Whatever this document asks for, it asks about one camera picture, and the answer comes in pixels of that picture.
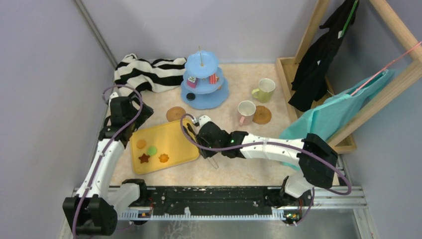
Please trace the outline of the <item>black macaron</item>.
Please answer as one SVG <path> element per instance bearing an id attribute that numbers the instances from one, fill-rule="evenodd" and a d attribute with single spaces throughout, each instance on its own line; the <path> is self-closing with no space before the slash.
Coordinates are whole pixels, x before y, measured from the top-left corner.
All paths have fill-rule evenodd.
<path id="1" fill-rule="evenodd" d="M 187 93 L 186 94 L 186 99 L 188 101 L 193 101 L 193 100 L 195 100 L 195 98 L 196 98 L 196 95 L 194 93 Z"/>

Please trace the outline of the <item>yellow plastic tray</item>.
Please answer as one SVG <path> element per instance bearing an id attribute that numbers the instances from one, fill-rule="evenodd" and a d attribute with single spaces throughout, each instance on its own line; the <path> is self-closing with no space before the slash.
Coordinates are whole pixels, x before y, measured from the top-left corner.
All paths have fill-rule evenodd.
<path id="1" fill-rule="evenodd" d="M 136 147 L 136 143 L 140 139 L 146 140 L 147 143 L 143 149 Z M 150 146 L 157 148 L 156 155 L 151 156 L 148 163 L 140 163 L 138 158 L 142 154 L 146 154 L 146 150 Z M 139 175 L 187 163 L 200 156 L 198 148 L 185 137 L 179 120 L 139 129 L 130 138 L 130 151 L 132 169 L 135 174 Z M 161 154 L 169 156 L 167 163 L 159 161 Z"/>

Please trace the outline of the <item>orange flower cookie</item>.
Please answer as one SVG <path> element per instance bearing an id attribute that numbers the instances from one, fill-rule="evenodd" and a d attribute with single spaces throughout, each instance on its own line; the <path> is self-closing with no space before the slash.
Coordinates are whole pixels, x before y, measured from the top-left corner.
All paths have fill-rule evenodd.
<path id="1" fill-rule="evenodd" d="M 167 163 L 169 161 L 169 156 L 167 154 L 161 154 L 159 156 L 159 161 L 161 163 Z"/>

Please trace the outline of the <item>green macaron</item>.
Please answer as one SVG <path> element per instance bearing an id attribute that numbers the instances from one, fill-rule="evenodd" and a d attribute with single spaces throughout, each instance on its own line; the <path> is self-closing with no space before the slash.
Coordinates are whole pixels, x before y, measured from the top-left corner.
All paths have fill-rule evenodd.
<path id="1" fill-rule="evenodd" d="M 146 150 L 146 154 L 149 156 L 154 156 L 157 153 L 157 148 L 155 146 L 150 146 Z"/>

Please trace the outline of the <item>blue three-tier cake stand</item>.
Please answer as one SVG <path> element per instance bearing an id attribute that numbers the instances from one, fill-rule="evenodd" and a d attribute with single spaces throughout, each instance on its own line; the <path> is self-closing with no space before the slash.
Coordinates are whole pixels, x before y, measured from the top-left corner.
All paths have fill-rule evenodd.
<path id="1" fill-rule="evenodd" d="M 213 52 L 199 49 L 198 52 L 187 58 L 185 69 L 181 83 L 181 99 L 191 108 L 197 110 L 214 109 L 228 98 L 228 81 L 219 67 L 219 59 Z M 209 76 L 214 73 L 219 77 L 219 81 L 212 85 L 209 83 Z M 187 78 L 190 76 L 198 78 L 196 88 L 187 86 Z M 186 99 L 187 93 L 194 93 L 196 95 L 195 100 L 188 101 Z"/>

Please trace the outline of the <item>purple triangular cake slice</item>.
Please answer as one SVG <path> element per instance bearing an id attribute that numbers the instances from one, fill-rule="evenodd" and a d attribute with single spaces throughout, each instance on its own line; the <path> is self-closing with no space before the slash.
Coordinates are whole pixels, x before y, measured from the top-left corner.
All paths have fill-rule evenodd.
<path id="1" fill-rule="evenodd" d="M 190 77 L 187 78 L 187 86 L 188 87 L 190 87 L 190 88 L 196 88 L 197 83 L 198 83 L 198 78 L 192 77 L 192 76 L 190 76 Z"/>

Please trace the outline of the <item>brown star cookie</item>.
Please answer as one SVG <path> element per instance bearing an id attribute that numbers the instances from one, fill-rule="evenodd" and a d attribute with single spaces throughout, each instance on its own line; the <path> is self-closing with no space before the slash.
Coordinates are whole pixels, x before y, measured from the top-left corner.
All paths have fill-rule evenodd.
<path id="1" fill-rule="evenodd" d="M 150 155 L 142 154 L 138 159 L 140 160 L 140 163 L 148 163 L 149 162 Z"/>

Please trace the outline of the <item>red striped cake slice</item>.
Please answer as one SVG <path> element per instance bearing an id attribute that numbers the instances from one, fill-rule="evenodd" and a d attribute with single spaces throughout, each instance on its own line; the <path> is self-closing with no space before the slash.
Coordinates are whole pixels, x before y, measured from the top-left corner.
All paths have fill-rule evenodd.
<path id="1" fill-rule="evenodd" d="M 219 77 L 216 75 L 216 73 L 209 76 L 209 83 L 214 85 L 219 81 Z"/>

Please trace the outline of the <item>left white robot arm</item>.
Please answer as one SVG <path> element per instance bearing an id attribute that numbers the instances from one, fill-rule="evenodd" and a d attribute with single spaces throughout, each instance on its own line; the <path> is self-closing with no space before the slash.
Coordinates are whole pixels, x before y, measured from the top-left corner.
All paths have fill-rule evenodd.
<path id="1" fill-rule="evenodd" d="M 110 236 L 118 216 L 129 206 L 143 206 L 149 192 L 142 179 L 126 179 L 108 194 L 112 174 L 132 134 L 152 116 L 153 109 L 139 97 L 109 99 L 110 116 L 100 130 L 97 151 L 75 196 L 65 198 L 62 208 L 73 238 L 81 235 Z"/>

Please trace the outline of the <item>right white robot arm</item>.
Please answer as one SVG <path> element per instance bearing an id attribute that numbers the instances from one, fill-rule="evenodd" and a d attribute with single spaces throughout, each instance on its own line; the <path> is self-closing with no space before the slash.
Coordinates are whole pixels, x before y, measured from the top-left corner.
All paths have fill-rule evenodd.
<path id="1" fill-rule="evenodd" d="M 202 124 L 198 133 L 189 124 L 182 127 L 182 132 L 203 158 L 220 153 L 228 158 L 268 159 L 298 167 L 297 172 L 283 180 L 280 189 L 281 201 L 286 205 L 293 205 L 313 187 L 332 187 L 338 155 L 316 134 L 276 139 L 246 131 L 228 133 L 212 121 Z"/>

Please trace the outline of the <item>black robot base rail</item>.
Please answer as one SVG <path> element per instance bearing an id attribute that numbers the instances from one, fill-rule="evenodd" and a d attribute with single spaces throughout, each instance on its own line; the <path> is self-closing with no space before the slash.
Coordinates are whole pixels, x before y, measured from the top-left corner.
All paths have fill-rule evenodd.
<path id="1" fill-rule="evenodd" d="M 314 191 L 295 199 L 279 186 L 156 186 L 123 211 L 119 220 L 147 221 L 281 221 L 296 226 L 314 203 Z"/>

